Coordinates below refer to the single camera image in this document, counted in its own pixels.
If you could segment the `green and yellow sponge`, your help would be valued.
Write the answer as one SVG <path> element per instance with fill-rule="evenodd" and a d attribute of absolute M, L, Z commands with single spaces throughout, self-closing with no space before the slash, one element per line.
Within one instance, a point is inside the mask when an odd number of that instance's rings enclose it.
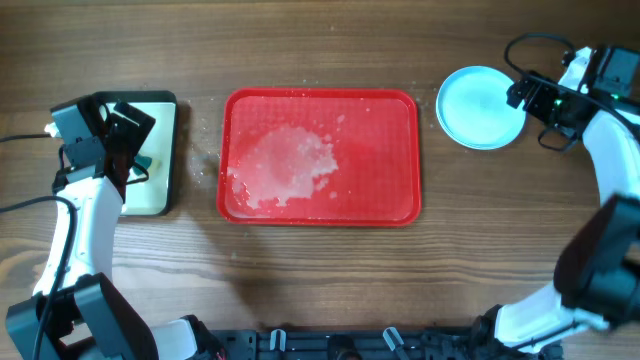
<path fill-rule="evenodd" d="M 142 176 L 144 174 L 142 168 L 144 168 L 146 172 L 151 174 L 153 172 L 157 172 L 162 166 L 162 161 L 159 158 L 152 158 L 146 155 L 138 154 L 135 156 L 134 161 L 136 164 L 138 164 L 138 167 L 133 166 L 132 171 L 137 176 Z"/>

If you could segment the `light blue plate top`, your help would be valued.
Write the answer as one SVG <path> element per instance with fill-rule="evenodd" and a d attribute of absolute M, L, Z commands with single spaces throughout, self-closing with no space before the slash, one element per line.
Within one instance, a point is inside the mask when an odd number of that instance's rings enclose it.
<path fill-rule="evenodd" d="M 438 122 L 455 142 L 475 150 L 495 150 L 521 133 L 526 114 L 507 104 L 514 81 L 499 70 L 469 66 L 442 83 L 435 103 Z"/>

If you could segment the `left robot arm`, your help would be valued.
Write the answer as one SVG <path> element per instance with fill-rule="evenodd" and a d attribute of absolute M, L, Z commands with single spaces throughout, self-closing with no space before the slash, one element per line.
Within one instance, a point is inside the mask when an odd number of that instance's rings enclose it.
<path fill-rule="evenodd" d="M 32 296 L 6 329 L 24 359 L 190 359 L 197 323 L 149 327 L 112 282 L 121 216 L 164 214 L 173 185 L 178 102 L 167 90 L 103 91 L 57 105 L 45 128 L 61 168 L 57 222 Z"/>

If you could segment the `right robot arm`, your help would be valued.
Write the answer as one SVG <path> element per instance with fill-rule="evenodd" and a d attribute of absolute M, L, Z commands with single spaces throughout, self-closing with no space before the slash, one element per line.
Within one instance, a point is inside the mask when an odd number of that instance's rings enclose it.
<path fill-rule="evenodd" d="M 550 284 L 477 318 L 467 338 L 472 359 L 558 358 L 565 337 L 639 319 L 639 265 L 626 257 L 639 241 L 639 105 L 592 97 L 604 108 L 582 139 L 601 207 L 563 250 Z"/>

